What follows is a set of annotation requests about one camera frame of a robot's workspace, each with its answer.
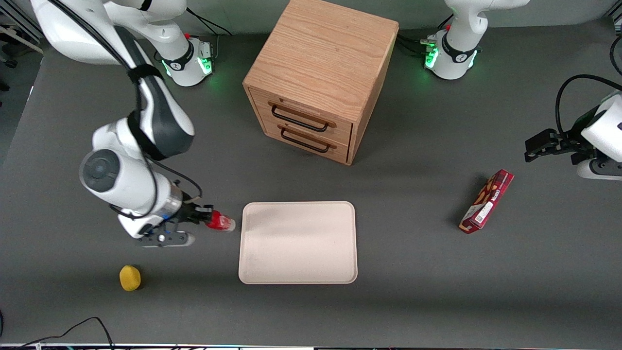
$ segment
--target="red cardboard box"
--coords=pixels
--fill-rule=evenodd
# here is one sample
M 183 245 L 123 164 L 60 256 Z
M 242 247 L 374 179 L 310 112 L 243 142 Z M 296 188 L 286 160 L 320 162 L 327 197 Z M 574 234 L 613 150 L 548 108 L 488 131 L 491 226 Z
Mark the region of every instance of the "red cardboard box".
M 508 189 L 512 179 L 514 179 L 514 175 L 503 169 L 499 170 L 488 179 L 484 188 L 481 189 L 480 194 L 477 195 L 477 200 L 469 208 L 468 212 L 466 212 L 460 225 L 458 225 L 460 230 L 463 230 L 467 234 L 472 234 L 483 228 L 490 214 Z

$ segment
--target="drawer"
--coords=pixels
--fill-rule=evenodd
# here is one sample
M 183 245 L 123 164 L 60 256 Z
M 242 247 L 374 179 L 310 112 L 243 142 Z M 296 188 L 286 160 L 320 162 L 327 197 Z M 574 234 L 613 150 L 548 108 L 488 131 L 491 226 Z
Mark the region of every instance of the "drawer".
M 297 106 L 269 93 L 253 88 L 249 90 L 262 121 L 286 127 L 295 126 L 310 135 L 321 136 L 341 144 L 350 143 L 351 123 L 325 116 L 310 108 Z
M 285 125 L 285 123 L 271 123 L 264 121 L 266 135 L 276 140 L 289 143 L 311 153 L 319 154 L 339 163 L 348 160 L 348 146 L 311 135 Z

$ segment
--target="yellow ball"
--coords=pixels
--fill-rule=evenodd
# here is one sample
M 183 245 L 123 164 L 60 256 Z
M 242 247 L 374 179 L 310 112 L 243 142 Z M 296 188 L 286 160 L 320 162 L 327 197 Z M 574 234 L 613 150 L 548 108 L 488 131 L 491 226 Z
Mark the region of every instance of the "yellow ball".
M 132 265 L 125 265 L 119 272 L 119 280 L 124 290 L 136 290 L 141 285 L 141 272 Z

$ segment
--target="green led light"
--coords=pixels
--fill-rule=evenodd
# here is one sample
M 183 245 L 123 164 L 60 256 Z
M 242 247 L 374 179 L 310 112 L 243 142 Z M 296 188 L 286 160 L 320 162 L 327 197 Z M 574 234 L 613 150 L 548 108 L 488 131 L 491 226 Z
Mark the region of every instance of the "green led light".
M 471 68 L 473 63 L 475 63 L 475 56 L 477 56 L 477 50 L 473 53 L 473 58 L 471 58 L 471 63 L 468 64 L 468 67 Z
M 197 62 L 201 66 L 201 69 L 203 70 L 203 73 L 205 75 L 211 73 L 211 59 L 203 59 L 201 57 L 197 57 Z
M 169 72 L 169 68 L 168 66 L 166 66 L 166 63 L 164 63 L 164 60 L 162 60 L 162 64 L 164 65 L 164 69 L 166 69 L 166 75 L 171 76 Z
M 430 69 L 433 68 L 434 63 L 436 63 L 436 58 L 438 56 L 439 56 L 439 50 L 434 48 L 433 51 L 427 54 L 427 57 L 425 58 L 425 65 Z

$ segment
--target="wooden cabinet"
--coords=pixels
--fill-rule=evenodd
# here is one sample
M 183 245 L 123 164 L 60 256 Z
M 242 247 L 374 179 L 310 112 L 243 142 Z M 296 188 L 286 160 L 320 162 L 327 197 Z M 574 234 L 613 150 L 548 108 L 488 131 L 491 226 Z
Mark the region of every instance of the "wooden cabinet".
M 397 30 L 347 7 L 291 0 L 243 83 L 264 133 L 351 165 Z

